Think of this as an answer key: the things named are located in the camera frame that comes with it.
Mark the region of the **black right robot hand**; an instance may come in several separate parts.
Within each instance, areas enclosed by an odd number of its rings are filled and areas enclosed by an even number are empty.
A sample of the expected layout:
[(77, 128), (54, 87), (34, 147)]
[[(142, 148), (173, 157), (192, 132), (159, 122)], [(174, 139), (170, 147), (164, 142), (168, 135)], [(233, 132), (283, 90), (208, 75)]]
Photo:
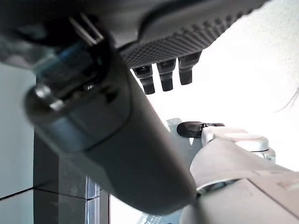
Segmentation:
[(3, 0), (0, 60), (31, 70), (23, 109), (59, 156), (154, 215), (196, 197), (146, 98), (150, 66), (209, 47), (263, 0)]

